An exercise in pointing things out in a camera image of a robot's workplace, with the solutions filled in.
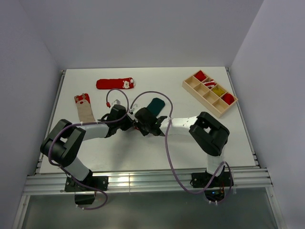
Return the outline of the red reindeer sock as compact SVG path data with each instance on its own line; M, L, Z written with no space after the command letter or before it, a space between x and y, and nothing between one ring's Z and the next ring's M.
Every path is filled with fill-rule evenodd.
M235 98L231 94L226 93L223 95L222 100L228 105L231 105L235 101Z

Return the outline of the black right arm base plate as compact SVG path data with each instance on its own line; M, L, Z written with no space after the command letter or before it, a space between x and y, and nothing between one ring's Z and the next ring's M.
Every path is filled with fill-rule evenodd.
M204 188L212 175L207 172L200 172L200 173L192 173L191 174L191 181L190 184L193 188ZM212 182L210 183L208 188L214 187L230 187L234 185L234 181L231 178L231 175L228 171L222 171L218 177L215 177Z

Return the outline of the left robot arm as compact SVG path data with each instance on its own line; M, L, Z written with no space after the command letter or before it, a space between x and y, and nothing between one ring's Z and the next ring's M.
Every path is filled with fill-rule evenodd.
M81 190L95 187L92 171L77 157L83 141L108 138L117 130L128 130L133 120L128 116L126 108L114 105L103 119L96 122L73 124L61 119L40 146L40 152L48 157L49 163L60 167L65 173L76 179L76 186Z

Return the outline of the dark green reindeer sock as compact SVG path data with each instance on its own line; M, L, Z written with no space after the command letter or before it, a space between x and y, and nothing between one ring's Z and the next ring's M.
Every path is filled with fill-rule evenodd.
M160 98L153 98L147 105L148 111L150 111L154 116L158 116L164 107L165 102Z

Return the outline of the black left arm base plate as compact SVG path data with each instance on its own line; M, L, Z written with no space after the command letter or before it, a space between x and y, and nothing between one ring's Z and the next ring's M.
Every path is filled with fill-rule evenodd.
M107 176L99 176L99 177L91 177L87 181L83 182L84 185L99 189L102 191L106 191L108 187L108 177ZM65 192L85 192L85 191L93 191L90 188L84 187L76 183L71 177L67 177L66 184L64 188Z

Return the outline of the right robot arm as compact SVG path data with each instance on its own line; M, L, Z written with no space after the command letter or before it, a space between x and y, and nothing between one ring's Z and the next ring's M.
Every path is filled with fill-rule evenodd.
M208 112L186 118L156 117L147 108L134 112L135 126L143 136L152 134L165 138L165 150L169 154L169 135L190 135L207 154L206 180L217 186L223 179L223 149L228 142L229 130Z

